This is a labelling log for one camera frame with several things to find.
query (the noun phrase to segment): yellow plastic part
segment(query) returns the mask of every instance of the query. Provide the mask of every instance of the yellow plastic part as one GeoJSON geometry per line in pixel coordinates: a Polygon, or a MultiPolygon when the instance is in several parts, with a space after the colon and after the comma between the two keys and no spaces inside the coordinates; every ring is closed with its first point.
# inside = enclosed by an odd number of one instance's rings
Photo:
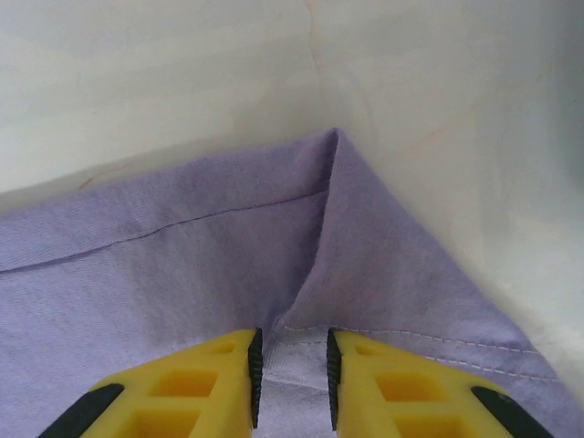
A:
{"type": "Polygon", "coordinates": [[[247,348],[241,330],[109,376],[124,391],[83,438],[251,437],[247,348]]]}
{"type": "Polygon", "coordinates": [[[512,438],[470,389],[492,382],[348,331],[342,355],[339,438],[512,438]]]}

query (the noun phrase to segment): stitching line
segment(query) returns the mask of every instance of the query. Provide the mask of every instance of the stitching line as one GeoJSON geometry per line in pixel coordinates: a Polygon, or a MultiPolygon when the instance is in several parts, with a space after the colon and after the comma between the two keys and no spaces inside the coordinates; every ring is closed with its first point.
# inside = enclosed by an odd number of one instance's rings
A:
{"type": "Polygon", "coordinates": [[[126,237],[126,238],[122,238],[122,239],[118,239],[118,240],[112,240],[112,241],[109,241],[107,243],[103,243],[100,245],[95,245],[93,247],[81,249],[81,250],[74,252],[72,254],[56,256],[56,257],[51,258],[49,260],[34,261],[31,263],[26,263],[25,265],[19,265],[18,263],[16,263],[16,266],[14,266],[14,267],[0,269],[0,274],[8,274],[11,272],[18,272],[18,271],[22,271],[25,269],[35,268],[38,266],[44,266],[44,265],[51,264],[51,263],[62,262],[62,261],[69,260],[69,259],[72,259],[73,257],[77,257],[77,256],[84,256],[87,254],[92,254],[92,253],[94,253],[96,251],[100,251],[102,249],[109,249],[109,248],[116,246],[116,245],[125,244],[128,242],[134,242],[136,240],[141,240],[143,238],[150,237],[151,235],[156,235],[159,232],[165,231],[169,228],[174,228],[175,226],[190,224],[190,223],[202,221],[205,219],[211,219],[211,218],[214,218],[216,216],[223,215],[223,214],[240,213],[240,212],[251,211],[251,210],[255,210],[255,209],[259,209],[259,208],[268,208],[268,207],[273,207],[273,206],[281,205],[281,204],[285,204],[285,203],[293,203],[296,201],[302,201],[304,199],[311,198],[313,196],[318,196],[320,194],[326,193],[328,190],[329,189],[325,189],[325,190],[321,190],[321,191],[314,192],[314,193],[303,194],[303,195],[297,196],[295,198],[285,199],[282,201],[275,201],[272,203],[261,203],[261,204],[257,204],[257,205],[248,205],[247,207],[237,207],[237,208],[232,208],[229,210],[223,210],[221,212],[209,213],[209,214],[205,214],[203,216],[192,217],[189,219],[183,219],[183,220],[177,221],[177,222],[171,222],[169,224],[159,226],[158,228],[153,228],[150,230],[143,230],[142,234],[140,234],[140,235],[126,237]]]}
{"type": "MultiPolygon", "coordinates": [[[[316,342],[293,342],[293,343],[285,343],[285,342],[278,342],[278,345],[317,345],[317,344],[326,344],[324,341],[316,341],[316,342]]],[[[435,360],[437,362],[443,363],[450,363],[455,365],[461,365],[463,367],[472,368],[474,370],[481,370],[486,372],[494,372],[496,374],[503,374],[510,377],[516,377],[521,379],[530,379],[532,381],[559,381],[559,379],[550,379],[548,377],[538,377],[538,376],[530,376],[528,374],[521,374],[517,372],[509,372],[503,370],[497,370],[495,368],[488,368],[488,367],[481,367],[480,365],[476,365],[475,363],[466,362],[464,360],[453,360],[453,359],[444,359],[444,358],[436,358],[434,356],[424,356],[426,359],[435,360]]]]}
{"type": "MultiPolygon", "coordinates": [[[[407,331],[407,330],[366,330],[366,329],[354,329],[354,328],[345,328],[345,327],[341,327],[341,326],[333,326],[333,327],[337,327],[338,329],[343,329],[343,330],[347,330],[347,331],[355,331],[357,333],[378,333],[378,334],[387,334],[387,333],[394,333],[394,334],[399,334],[399,335],[408,335],[408,336],[414,336],[414,337],[418,337],[418,338],[424,338],[424,339],[429,339],[429,340],[436,340],[438,342],[443,342],[443,343],[452,343],[452,344],[461,344],[461,345],[468,345],[468,346],[472,346],[472,347],[479,347],[482,349],[500,349],[503,351],[511,351],[514,353],[523,353],[523,354],[535,354],[540,356],[540,354],[537,351],[532,351],[530,349],[510,349],[509,347],[502,347],[500,345],[487,345],[487,344],[481,344],[481,343],[477,343],[477,342],[469,342],[467,340],[461,340],[461,339],[444,339],[444,338],[438,338],[435,336],[429,336],[429,335],[423,335],[422,333],[414,333],[412,331],[407,331]]],[[[328,329],[329,326],[314,326],[314,327],[306,327],[306,328],[291,328],[289,326],[284,326],[284,329],[289,330],[289,331],[294,331],[294,332],[301,332],[301,331],[309,331],[312,329],[328,329]]]]}

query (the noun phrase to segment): thread stitch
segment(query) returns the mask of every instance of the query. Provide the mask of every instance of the thread stitch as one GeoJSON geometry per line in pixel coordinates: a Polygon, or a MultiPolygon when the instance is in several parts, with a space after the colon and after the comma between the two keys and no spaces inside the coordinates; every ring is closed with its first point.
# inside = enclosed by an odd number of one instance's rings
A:
{"type": "MultiPolygon", "coordinates": [[[[444,343],[469,345],[472,347],[479,347],[479,348],[483,348],[483,349],[500,349],[502,351],[511,351],[514,353],[523,353],[523,354],[535,354],[535,355],[540,356],[540,354],[537,351],[532,351],[530,349],[510,349],[509,347],[502,347],[500,345],[487,345],[487,344],[481,344],[481,343],[477,343],[477,342],[469,342],[467,340],[461,340],[461,339],[444,339],[444,338],[438,338],[438,337],[430,336],[430,335],[423,335],[422,333],[415,333],[415,332],[407,331],[407,330],[366,330],[366,329],[345,328],[345,327],[341,327],[341,326],[335,326],[335,327],[337,327],[338,329],[342,329],[342,330],[355,331],[357,333],[365,333],[365,334],[395,333],[395,334],[408,335],[408,336],[414,336],[414,337],[418,337],[418,338],[435,340],[435,341],[444,342],[444,343]]],[[[291,328],[288,326],[284,326],[284,329],[289,330],[289,331],[295,331],[295,332],[309,331],[312,329],[328,329],[328,328],[329,328],[329,326],[314,326],[314,327],[306,327],[306,328],[291,328]]]]}
{"type": "MultiPolygon", "coordinates": [[[[294,346],[294,345],[317,345],[317,344],[326,344],[324,341],[315,341],[315,342],[278,342],[278,345],[287,345],[287,346],[294,346]]],[[[538,376],[530,376],[528,374],[521,374],[517,372],[509,372],[503,370],[497,370],[495,368],[488,368],[488,367],[481,367],[480,365],[476,365],[475,363],[466,362],[464,360],[454,360],[454,359],[443,359],[443,358],[435,358],[434,356],[424,356],[426,359],[436,360],[437,362],[443,363],[450,363],[456,365],[462,365],[464,367],[469,367],[474,370],[481,370],[485,372],[493,372],[495,374],[503,374],[510,377],[521,378],[521,379],[530,379],[532,381],[559,381],[559,379],[550,379],[549,377],[538,377],[538,376]]]]}
{"type": "Polygon", "coordinates": [[[49,263],[56,263],[56,262],[61,262],[64,260],[69,260],[73,257],[83,256],[86,254],[94,253],[96,251],[108,249],[108,248],[111,248],[111,247],[119,245],[119,244],[126,244],[128,242],[138,241],[138,240],[150,237],[152,235],[156,235],[159,232],[165,231],[167,229],[172,229],[175,226],[191,224],[191,223],[202,221],[205,219],[211,219],[211,218],[214,218],[216,216],[221,216],[223,214],[241,213],[241,212],[246,212],[246,211],[250,211],[250,210],[255,210],[258,208],[272,207],[272,206],[280,205],[280,204],[284,204],[284,203],[293,203],[296,201],[301,201],[303,199],[310,198],[312,196],[317,196],[319,194],[326,193],[327,191],[328,191],[328,189],[325,189],[325,190],[321,190],[321,191],[318,191],[315,193],[303,194],[303,195],[300,195],[296,198],[285,199],[283,201],[275,201],[272,203],[261,203],[261,204],[257,204],[257,205],[249,205],[247,207],[237,207],[237,208],[232,208],[229,210],[223,210],[221,212],[209,213],[209,214],[205,214],[205,215],[198,216],[198,217],[193,217],[193,218],[189,218],[189,219],[183,219],[181,221],[171,222],[169,224],[162,225],[158,228],[154,228],[154,229],[150,229],[150,230],[143,230],[143,232],[140,235],[135,235],[132,237],[125,237],[125,238],[117,239],[117,240],[111,240],[109,242],[104,242],[102,244],[98,244],[98,245],[94,245],[94,246],[90,245],[89,247],[84,248],[84,249],[80,249],[77,252],[74,252],[72,254],[58,255],[58,256],[55,256],[49,260],[33,261],[33,262],[27,263],[25,265],[19,265],[16,262],[16,266],[8,267],[8,268],[0,268],[0,274],[19,272],[19,271],[23,271],[25,269],[31,269],[31,268],[35,268],[38,266],[45,266],[49,263]]]}

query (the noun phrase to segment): purple cloth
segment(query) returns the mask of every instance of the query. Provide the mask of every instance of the purple cloth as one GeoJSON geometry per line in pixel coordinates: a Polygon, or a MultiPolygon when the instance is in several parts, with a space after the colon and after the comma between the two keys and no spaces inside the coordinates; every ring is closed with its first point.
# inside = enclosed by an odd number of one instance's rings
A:
{"type": "Polygon", "coordinates": [[[557,437],[584,436],[543,357],[338,130],[4,216],[0,294],[3,437],[39,434],[108,374],[255,326],[255,436],[335,436],[328,326],[485,376],[557,437]]]}

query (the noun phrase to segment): white backdrop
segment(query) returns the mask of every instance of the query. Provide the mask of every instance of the white backdrop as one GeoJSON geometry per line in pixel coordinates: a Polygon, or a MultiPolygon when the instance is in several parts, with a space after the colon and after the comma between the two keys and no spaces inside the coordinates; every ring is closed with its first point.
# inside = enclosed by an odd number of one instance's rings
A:
{"type": "Polygon", "coordinates": [[[345,129],[584,396],[581,0],[0,5],[0,211],[345,129]]]}

